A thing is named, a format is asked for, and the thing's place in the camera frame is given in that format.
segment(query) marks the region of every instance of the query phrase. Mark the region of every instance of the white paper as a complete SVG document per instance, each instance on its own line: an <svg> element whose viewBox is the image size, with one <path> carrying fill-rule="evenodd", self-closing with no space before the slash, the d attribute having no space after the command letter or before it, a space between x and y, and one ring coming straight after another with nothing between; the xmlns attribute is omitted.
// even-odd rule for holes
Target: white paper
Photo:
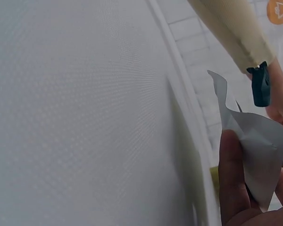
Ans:
<svg viewBox="0 0 283 226"><path fill-rule="evenodd" d="M214 80L222 128L236 132L243 147L245 183L263 211L267 211L283 164L283 126L254 113L240 112L227 81L208 71Z"/></svg>

